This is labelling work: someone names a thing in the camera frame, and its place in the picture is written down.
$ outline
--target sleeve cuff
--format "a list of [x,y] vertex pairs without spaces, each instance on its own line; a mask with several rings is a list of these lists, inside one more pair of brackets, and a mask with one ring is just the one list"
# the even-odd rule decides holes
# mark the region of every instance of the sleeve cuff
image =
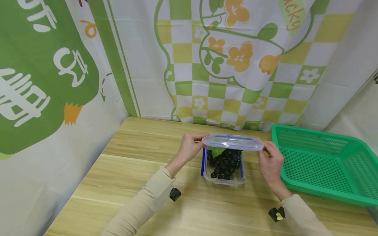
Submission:
[[293,216],[298,216],[298,218],[300,218],[300,215],[303,214],[311,217],[316,217],[315,213],[298,194],[294,194],[291,197],[284,199],[281,202],[281,205],[285,209],[285,212],[288,211]]
[[146,187],[154,196],[160,197],[163,193],[170,192],[175,180],[175,178],[170,178],[167,169],[160,167],[160,169],[147,181]]

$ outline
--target beige sleeve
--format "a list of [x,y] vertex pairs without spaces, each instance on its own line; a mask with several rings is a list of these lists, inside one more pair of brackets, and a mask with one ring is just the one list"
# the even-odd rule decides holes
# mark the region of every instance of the beige sleeve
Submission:
[[109,222],[102,236],[129,236],[149,220],[169,198],[175,179],[161,167]]
[[311,208],[294,194],[282,201],[285,218],[294,235],[297,236],[329,236],[332,233],[320,222]]

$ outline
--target plastic food container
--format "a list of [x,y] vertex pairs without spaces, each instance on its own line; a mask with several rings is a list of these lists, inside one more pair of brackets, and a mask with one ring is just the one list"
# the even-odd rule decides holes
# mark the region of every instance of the plastic food container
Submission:
[[[202,153],[202,167],[201,167],[201,175],[205,177],[208,183],[212,184],[223,184],[223,185],[230,185],[236,186],[241,185],[245,182],[245,171],[244,171],[244,164],[243,164],[243,154],[235,150],[247,150],[247,151],[259,151],[263,149],[264,145],[260,143],[257,138],[255,137],[248,137],[248,136],[236,136],[231,134],[212,134],[205,138],[203,138],[203,143],[206,144],[208,147],[203,148]],[[208,149],[212,147],[218,148],[226,148],[226,153],[222,153],[219,157],[231,155],[231,156],[238,156],[240,158],[240,166],[239,168],[234,168],[235,172],[230,175],[230,179],[222,179],[213,178],[211,174],[214,172],[215,167],[210,166],[210,160],[208,160]]]

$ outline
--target white flower print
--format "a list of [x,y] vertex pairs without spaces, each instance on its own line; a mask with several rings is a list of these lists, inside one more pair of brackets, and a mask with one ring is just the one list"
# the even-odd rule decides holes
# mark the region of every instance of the white flower print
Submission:
[[195,38],[199,38],[202,40],[203,37],[205,37],[206,31],[202,26],[195,26],[194,31],[195,31],[194,33]]
[[166,80],[168,80],[169,76],[172,75],[172,72],[171,71],[167,71],[166,73]]
[[178,116],[176,116],[176,115],[175,115],[175,116],[172,116],[172,120],[173,120],[173,121],[180,121],[180,119],[179,119]]
[[203,97],[194,99],[194,107],[201,109],[204,105],[206,105],[206,102],[203,100]]
[[320,74],[318,74],[319,69],[315,68],[313,70],[305,69],[303,71],[303,75],[299,78],[300,80],[305,80],[307,83],[311,83],[314,79],[317,79],[320,77]]
[[259,97],[259,99],[255,102],[255,107],[260,107],[261,105],[264,105],[265,102],[262,100],[262,97]]

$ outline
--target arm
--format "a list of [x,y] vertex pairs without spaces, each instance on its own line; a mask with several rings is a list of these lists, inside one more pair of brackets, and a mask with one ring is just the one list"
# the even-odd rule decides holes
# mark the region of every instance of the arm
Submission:
[[292,194],[281,181],[281,168],[284,156],[273,142],[265,141],[264,151],[258,152],[260,172],[272,192],[281,201],[285,209],[285,218],[295,235],[329,236],[331,232],[320,222],[311,208],[297,194]]
[[131,236],[149,220],[169,198],[176,174],[203,148],[200,141],[206,134],[185,134],[177,155],[161,167],[146,185],[119,210],[102,236]]

